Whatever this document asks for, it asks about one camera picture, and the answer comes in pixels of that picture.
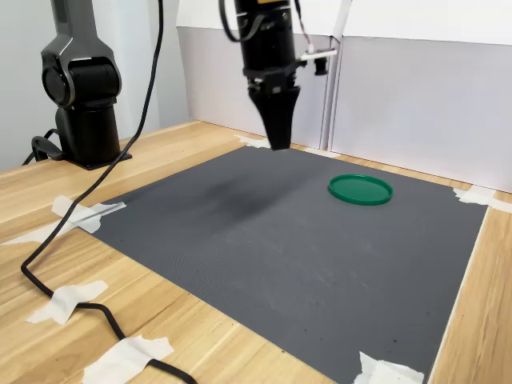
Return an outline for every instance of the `gray foam mat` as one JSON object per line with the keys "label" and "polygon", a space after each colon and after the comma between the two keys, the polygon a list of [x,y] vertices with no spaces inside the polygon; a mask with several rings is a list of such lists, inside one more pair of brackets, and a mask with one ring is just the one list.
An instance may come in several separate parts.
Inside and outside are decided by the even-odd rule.
{"label": "gray foam mat", "polygon": [[[342,202],[327,191],[339,174],[394,196]],[[249,147],[120,201],[95,237],[340,383],[359,351],[428,376],[486,212],[446,186]]]}

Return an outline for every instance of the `masking tape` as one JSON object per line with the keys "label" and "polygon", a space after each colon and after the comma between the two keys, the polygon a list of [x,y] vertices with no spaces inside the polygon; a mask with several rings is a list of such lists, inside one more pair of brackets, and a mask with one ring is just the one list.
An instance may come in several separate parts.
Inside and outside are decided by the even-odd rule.
{"label": "masking tape", "polygon": [[246,143],[247,146],[253,146],[254,148],[270,148],[268,138],[246,138],[239,134],[236,134],[235,137],[238,138],[240,142]]}
{"label": "masking tape", "polygon": [[[54,200],[54,204],[52,206],[52,212],[58,214],[63,217],[67,210],[70,208],[72,201],[65,196],[57,196]],[[126,207],[124,202],[120,202],[118,204],[96,204],[91,208],[87,208],[85,206],[77,205],[71,214],[70,218],[58,232],[57,236],[61,236],[62,234],[66,234],[73,228],[77,226],[86,230],[90,234],[93,234],[97,231],[101,225],[100,218],[101,216],[105,216],[106,214],[111,214],[116,210],[120,210]],[[44,242],[46,238],[52,233],[55,227],[59,222],[53,222],[47,226],[41,227],[37,230],[33,230],[28,234],[23,234],[17,238],[13,238],[8,242],[4,242],[0,244],[0,246],[8,246],[10,244],[19,244],[22,242]]]}
{"label": "masking tape", "polygon": [[122,384],[141,373],[152,359],[162,360],[174,352],[167,338],[124,338],[99,360],[84,369],[84,384]]}
{"label": "masking tape", "polygon": [[307,152],[308,154],[318,154],[324,158],[336,158],[339,156],[339,154],[336,154],[335,152],[327,152],[326,150],[317,150],[315,148],[306,148],[304,149],[304,152]]}
{"label": "masking tape", "polygon": [[[253,146],[254,148],[270,148],[270,143],[268,138],[247,138],[245,136],[241,136],[239,134],[235,135],[236,138],[240,142],[244,142],[247,146]],[[308,154],[319,154],[320,156],[324,156],[326,158],[336,158],[339,154],[334,152],[327,152],[325,150],[317,150],[315,148],[306,148],[304,152]]]}
{"label": "masking tape", "polygon": [[92,282],[85,286],[61,286],[55,290],[48,304],[40,310],[36,310],[25,321],[37,323],[52,318],[56,323],[63,326],[77,304],[94,300],[107,288],[108,285],[103,281]]}
{"label": "masking tape", "polygon": [[509,202],[502,202],[494,198],[495,190],[484,188],[483,186],[472,186],[468,190],[460,190],[454,188],[455,196],[459,198],[460,202],[467,202],[473,204],[480,204],[481,206],[490,206],[496,210],[502,210],[512,214],[512,204]]}
{"label": "masking tape", "polygon": [[374,360],[359,352],[361,373],[355,378],[354,384],[422,384],[423,374],[407,366],[392,362]]}

